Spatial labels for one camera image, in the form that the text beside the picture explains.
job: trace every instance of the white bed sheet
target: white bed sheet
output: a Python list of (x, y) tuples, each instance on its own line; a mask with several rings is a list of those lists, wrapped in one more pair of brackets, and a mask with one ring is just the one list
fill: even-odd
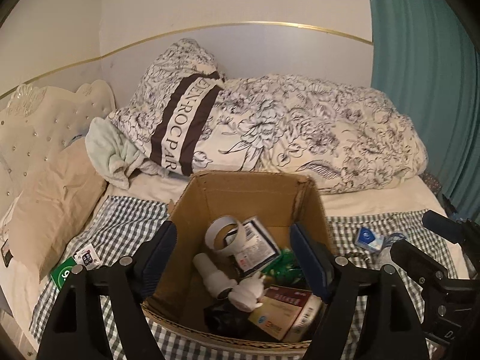
[[(109, 195), (133, 196), (140, 199), (176, 202), (185, 189), (188, 179), (181, 176), (162, 178), (157, 175), (140, 173), (131, 180), (128, 190), (121, 190), (111, 184), (95, 207), (95, 215)], [(418, 177), (414, 177), (400, 186), (388, 190), (366, 190), (337, 195), (322, 196), (327, 216), (357, 216), (381, 214), (385, 212), (408, 212), (423, 209), (434, 210), (445, 215), (437, 199)], [(458, 277), (468, 279), (467, 267), (458, 245), (447, 243), (457, 269)], [(35, 350), (38, 344), (28, 331), (33, 309), (37, 304), (40, 285), (21, 263), (12, 259), (8, 268), (0, 264), (0, 285), (11, 307), (13, 316)]]

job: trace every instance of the white plastic tube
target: white plastic tube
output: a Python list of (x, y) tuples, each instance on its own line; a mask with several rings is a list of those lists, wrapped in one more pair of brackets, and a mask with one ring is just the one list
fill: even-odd
[(212, 260), (205, 253), (199, 253), (193, 258), (193, 264), (197, 268), (198, 273), (203, 278), (203, 284), (207, 291), (215, 299), (225, 299), (227, 290), (237, 285), (235, 279), (229, 277), (220, 271)]

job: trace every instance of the barcode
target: barcode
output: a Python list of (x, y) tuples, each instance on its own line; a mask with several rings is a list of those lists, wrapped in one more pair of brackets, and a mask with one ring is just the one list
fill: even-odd
[(245, 226), (245, 234), (247, 235), (247, 241), (251, 240), (255, 235), (254, 231), (251, 230), (249, 226)]
[(309, 320), (309, 318), (310, 318), (310, 316), (312, 315), (313, 312), (314, 312), (314, 309), (312, 307), (308, 307), (307, 312), (305, 313), (305, 315), (303, 316), (303, 318), (300, 321), (299, 327), (304, 326), (308, 322), (308, 320)]

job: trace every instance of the teal curtain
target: teal curtain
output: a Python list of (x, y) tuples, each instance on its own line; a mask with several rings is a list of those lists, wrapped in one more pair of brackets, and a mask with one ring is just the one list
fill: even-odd
[(480, 219), (480, 57), (445, 0), (370, 0), (371, 85), (411, 117), (428, 171)]

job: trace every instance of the gold trim line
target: gold trim line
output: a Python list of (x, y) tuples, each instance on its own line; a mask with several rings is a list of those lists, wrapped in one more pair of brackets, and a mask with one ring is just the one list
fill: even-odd
[[(348, 34), (346, 32), (331, 30), (329, 28), (324, 28), (324, 27), (311, 26), (309, 24), (288, 23), (288, 22), (285, 22), (285, 21), (242, 21), (242, 22), (239, 22), (239, 23), (207, 24), (205, 26), (190, 27), (190, 28), (184, 28), (182, 30), (174, 30), (174, 31), (170, 31), (170, 32), (164, 32), (164, 33), (159, 34), (159, 35), (155, 35), (155, 36), (151, 36), (151, 37), (146, 38), (146, 39), (138, 40), (137, 42), (130, 43), (126, 46), (123, 46), (123, 47), (120, 47), (116, 50), (110, 51), (110, 52), (108, 52), (104, 55), (97, 56), (97, 57), (90, 58), (90, 59), (86, 59), (84, 61), (74, 62), (72, 64), (68, 64), (66, 66), (56, 68), (56, 69), (48, 71), (46, 73), (42, 73), (39, 76), (33, 77), (33, 78), (25, 81), (24, 83), (25, 84), (30, 84), (33, 81), (44, 78), (44, 77), (46, 77), (50, 74), (57, 73), (59, 71), (62, 71), (63, 69), (72, 68), (74, 66), (78, 66), (78, 65), (81, 65), (81, 64), (89, 63), (89, 62), (99, 61), (100, 59), (103, 59), (103, 58), (106, 58), (106, 57), (111, 56), (113, 54), (116, 54), (116, 53), (118, 53), (120, 51), (123, 51), (123, 50), (126, 50), (130, 47), (133, 47), (133, 46), (136, 46), (138, 44), (145, 43), (145, 42), (149, 42), (153, 39), (163, 38), (164, 36), (175, 35), (175, 34), (178, 34), (178, 33), (181, 33), (181, 32), (191, 32), (191, 31), (196, 31), (196, 30), (204, 30), (204, 29), (207, 29), (207, 28), (242, 26), (242, 25), (247, 25), (247, 24), (262, 24), (262, 25), (271, 25), (271, 26), (296, 27), (296, 28), (302, 28), (302, 29), (306, 29), (306, 30), (314, 30), (314, 31), (325, 32), (325, 33), (328, 33), (328, 34), (331, 34), (331, 35), (336, 35), (336, 36), (342, 36), (344, 38), (349, 38), (349, 39), (355, 40), (357, 42), (362, 42), (362, 43), (369, 44), (369, 45), (374, 44), (371, 40), (367, 40), (367, 39), (361, 38), (359, 36), (351, 35), (351, 34)], [(10, 89), (9, 91), (3, 93), (3, 95), (0, 96), (0, 99), (5, 97), (5, 96), (10, 95), (16, 89), (17, 89), (17, 86)]]

